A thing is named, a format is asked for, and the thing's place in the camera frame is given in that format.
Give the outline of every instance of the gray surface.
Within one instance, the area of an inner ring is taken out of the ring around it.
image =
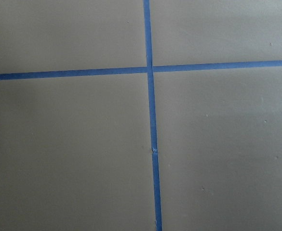
[[[156,73],[164,231],[282,231],[282,67]]]
[[[140,0],[0,0],[0,73],[146,66]]]
[[[155,65],[282,59],[282,0],[152,0]]]
[[[0,230],[154,231],[147,78],[0,81]]]

